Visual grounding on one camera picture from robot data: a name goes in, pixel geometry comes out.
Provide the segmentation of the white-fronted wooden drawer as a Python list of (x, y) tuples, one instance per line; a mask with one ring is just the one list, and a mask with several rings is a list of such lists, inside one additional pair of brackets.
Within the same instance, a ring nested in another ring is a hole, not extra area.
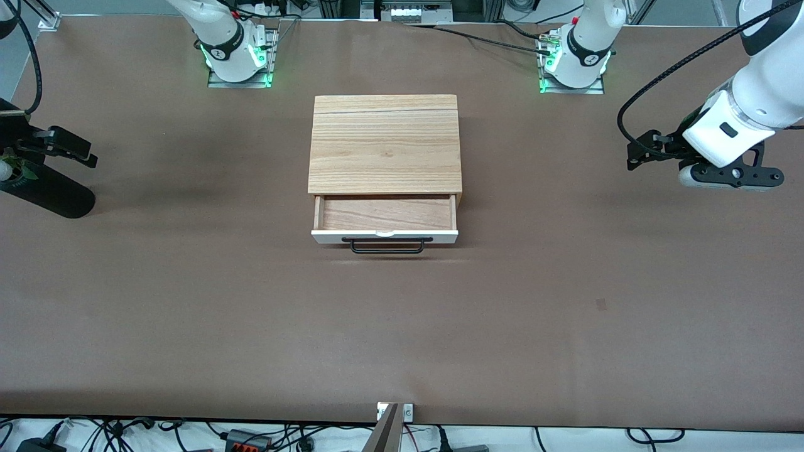
[(311, 235), (318, 244), (343, 237), (433, 237), (454, 244), (459, 237), (456, 195), (316, 195)]

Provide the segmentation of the black metal drawer handle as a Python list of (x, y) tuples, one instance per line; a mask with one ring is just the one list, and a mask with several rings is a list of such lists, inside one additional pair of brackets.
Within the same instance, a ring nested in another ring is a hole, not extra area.
[(358, 255), (415, 255), (422, 254), (433, 237), (343, 237), (353, 254)]

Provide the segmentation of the light wooden drawer cabinet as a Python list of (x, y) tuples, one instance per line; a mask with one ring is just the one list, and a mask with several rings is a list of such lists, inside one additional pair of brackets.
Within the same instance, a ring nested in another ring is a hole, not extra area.
[(310, 195), (462, 196), (454, 94), (318, 95)]

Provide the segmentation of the black vase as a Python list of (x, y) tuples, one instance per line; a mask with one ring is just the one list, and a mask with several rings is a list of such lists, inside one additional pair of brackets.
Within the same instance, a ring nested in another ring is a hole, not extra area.
[(38, 180), (0, 183), (0, 191), (64, 218), (81, 218), (92, 211), (97, 199), (89, 188), (47, 165), (33, 166)]

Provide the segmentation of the brown table mat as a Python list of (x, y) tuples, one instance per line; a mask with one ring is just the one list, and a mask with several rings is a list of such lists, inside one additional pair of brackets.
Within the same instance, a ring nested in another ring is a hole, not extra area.
[[(0, 412), (804, 430), (804, 131), (764, 193), (626, 168), (620, 106), (720, 34), (626, 28), (603, 95), (531, 55), (301, 22), (270, 89), (210, 89), (183, 18), (67, 17), (31, 118), (91, 141), (77, 220), (0, 193)], [(316, 95), (454, 94), (459, 239), (311, 237)]]

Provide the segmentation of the white power strip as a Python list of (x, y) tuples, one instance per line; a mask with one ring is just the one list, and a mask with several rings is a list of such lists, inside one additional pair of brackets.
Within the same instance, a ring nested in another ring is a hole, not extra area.
[(454, 19), (451, 0), (382, 0), (379, 17), (383, 22), (437, 25)]

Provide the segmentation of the orange and black connector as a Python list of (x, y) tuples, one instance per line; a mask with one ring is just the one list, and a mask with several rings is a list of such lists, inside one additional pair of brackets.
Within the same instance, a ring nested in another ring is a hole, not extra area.
[(269, 452), (272, 438), (246, 430), (232, 429), (227, 432), (224, 452)]

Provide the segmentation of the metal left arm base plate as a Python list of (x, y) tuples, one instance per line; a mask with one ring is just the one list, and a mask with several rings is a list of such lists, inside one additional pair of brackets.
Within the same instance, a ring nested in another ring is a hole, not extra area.
[[(539, 72), (539, 90), (541, 94), (589, 94), (601, 95), (605, 92), (603, 74), (606, 72), (606, 63), (611, 57), (608, 51), (600, 59), (597, 55), (592, 55), (594, 64), (589, 67), (580, 66), (580, 72), (574, 71), (572, 61), (577, 63), (578, 59), (571, 51), (565, 51), (562, 46), (562, 35), (560, 29), (550, 30), (543, 33), (535, 40), (537, 49), (542, 51), (537, 56), (537, 67)], [(566, 85), (565, 81), (588, 80), (592, 69), (595, 72), (595, 80), (589, 85), (576, 87)]]

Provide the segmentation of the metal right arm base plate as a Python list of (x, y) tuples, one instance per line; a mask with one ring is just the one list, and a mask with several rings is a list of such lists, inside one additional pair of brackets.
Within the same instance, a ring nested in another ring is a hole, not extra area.
[(278, 51), (277, 29), (248, 23), (217, 46), (199, 43), (209, 68), (209, 88), (266, 89), (273, 82)]

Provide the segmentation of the silver metal clamp bracket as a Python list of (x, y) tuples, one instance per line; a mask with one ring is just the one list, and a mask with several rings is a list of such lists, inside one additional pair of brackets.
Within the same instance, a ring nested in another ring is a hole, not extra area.
[[(376, 404), (376, 420), (379, 421), (384, 415), (386, 409), (390, 406), (387, 402), (378, 402)], [(399, 410), (402, 415), (403, 423), (411, 424), (414, 421), (414, 403), (404, 403)]]

